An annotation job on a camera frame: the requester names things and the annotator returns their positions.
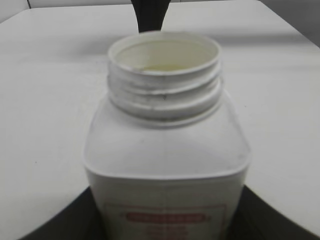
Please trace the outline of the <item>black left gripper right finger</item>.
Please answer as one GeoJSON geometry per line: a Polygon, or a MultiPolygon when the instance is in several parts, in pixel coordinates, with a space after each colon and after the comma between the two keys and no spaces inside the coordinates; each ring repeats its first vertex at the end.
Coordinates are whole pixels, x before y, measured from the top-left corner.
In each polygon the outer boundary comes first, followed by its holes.
{"type": "Polygon", "coordinates": [[[318,240],[320,237],[289,220],[247,186],[228,228],[230,240],[318,240]]]}

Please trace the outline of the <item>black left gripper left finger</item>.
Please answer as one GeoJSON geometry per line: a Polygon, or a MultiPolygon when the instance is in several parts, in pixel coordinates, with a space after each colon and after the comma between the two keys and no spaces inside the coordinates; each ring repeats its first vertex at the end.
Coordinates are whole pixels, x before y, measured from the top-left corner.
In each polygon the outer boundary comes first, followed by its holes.
{"type": "Polygon", "coordinates": [[[91,189],[22,240],[104,240],[105,230],[91,189]]]}

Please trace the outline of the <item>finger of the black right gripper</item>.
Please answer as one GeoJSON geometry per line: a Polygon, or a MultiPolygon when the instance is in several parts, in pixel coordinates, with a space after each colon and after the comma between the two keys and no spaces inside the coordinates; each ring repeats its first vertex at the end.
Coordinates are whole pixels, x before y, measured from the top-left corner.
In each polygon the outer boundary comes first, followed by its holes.
{"type": "Polygon", "coordinates": [[[160,31],[170,0],[131,0],[138,32],[160,31]]]}

